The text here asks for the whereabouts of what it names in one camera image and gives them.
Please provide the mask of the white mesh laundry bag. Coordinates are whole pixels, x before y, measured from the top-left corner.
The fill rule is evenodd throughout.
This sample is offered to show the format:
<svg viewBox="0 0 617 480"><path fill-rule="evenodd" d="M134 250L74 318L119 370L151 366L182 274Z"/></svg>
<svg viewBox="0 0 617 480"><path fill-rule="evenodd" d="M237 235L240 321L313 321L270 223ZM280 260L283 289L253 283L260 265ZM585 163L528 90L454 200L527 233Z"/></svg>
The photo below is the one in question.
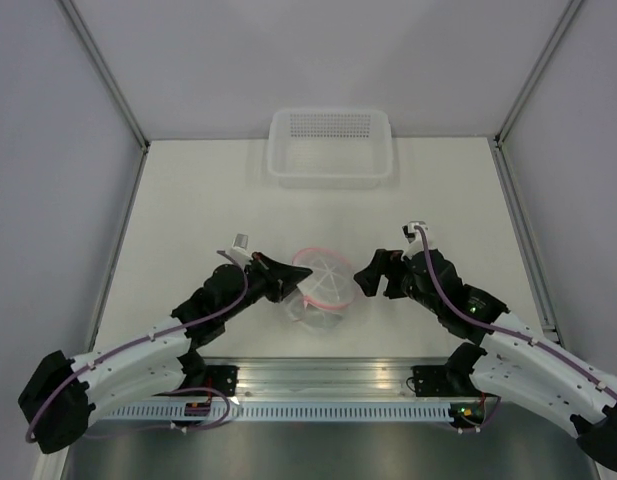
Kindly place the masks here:
<svg viewBox="0 0 617 480"><path fill-rule="evenodd" d="M299 250L292 265L312 274L283 301L289 320L314 334L334 331L357 296L352 265L342 254L323 247Z"/></svg>

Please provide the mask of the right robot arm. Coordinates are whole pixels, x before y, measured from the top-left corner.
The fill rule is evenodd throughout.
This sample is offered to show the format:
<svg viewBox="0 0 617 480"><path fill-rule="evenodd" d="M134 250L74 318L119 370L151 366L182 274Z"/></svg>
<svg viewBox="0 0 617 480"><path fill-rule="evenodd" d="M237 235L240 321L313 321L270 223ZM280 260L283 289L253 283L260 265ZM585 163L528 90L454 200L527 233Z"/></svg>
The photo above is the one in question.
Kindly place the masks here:
<svg viewBox="0 0 617 480"><path fill-rule="evenodd" d="M552 422L592 460L617 472L617 377L532 330L505 303L462 281L436 249L406 256L379 249L354 280L367 297L382 278L389 299L432 312L462 344L448 358L447 388L497 396Z"/></svg>

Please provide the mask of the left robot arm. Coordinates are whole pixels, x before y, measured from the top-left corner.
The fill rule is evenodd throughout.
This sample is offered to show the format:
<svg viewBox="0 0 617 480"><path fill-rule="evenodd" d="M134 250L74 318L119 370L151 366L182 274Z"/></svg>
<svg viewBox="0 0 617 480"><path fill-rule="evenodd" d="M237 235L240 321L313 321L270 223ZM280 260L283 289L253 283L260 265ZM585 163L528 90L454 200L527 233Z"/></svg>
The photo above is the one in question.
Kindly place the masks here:
<svg viewBox="0 0 617 480"><path fill-rule="evenodd" d="M74 357L60 350L47 354L18 398L28 423L26 442L55 453L127 404L176 390L197 395L206 384L199 348L259 300L285 300L311 273L260 252L244 264L228 257L165 320L134 339Z"/></svg>

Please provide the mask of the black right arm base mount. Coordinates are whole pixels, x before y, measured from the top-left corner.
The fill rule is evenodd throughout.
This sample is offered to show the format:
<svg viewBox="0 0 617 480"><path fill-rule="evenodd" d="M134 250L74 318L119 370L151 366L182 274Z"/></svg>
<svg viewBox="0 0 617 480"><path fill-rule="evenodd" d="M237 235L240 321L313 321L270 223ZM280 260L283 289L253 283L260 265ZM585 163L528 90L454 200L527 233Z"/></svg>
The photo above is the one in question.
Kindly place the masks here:
<svg viewBox="0 0 617 480"><path fill-rule="evenodd" d="M414 393L421 398L459 398L472 390L444 365L415 365L411 368Z"/></svg>

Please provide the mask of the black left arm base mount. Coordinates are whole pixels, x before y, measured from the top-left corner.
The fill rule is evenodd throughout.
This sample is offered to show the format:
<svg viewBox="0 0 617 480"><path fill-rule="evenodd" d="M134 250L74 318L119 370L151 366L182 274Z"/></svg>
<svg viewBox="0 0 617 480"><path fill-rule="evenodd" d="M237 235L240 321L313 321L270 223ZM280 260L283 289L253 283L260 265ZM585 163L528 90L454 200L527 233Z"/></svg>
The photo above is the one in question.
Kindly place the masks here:
<svg viewBox="0 0 617 480"><path fill-rule="evenodd" d="M200 372L187 376L182 388L213 388L232 397L237 388L238 371L236 365L206 365Z"/></svg>

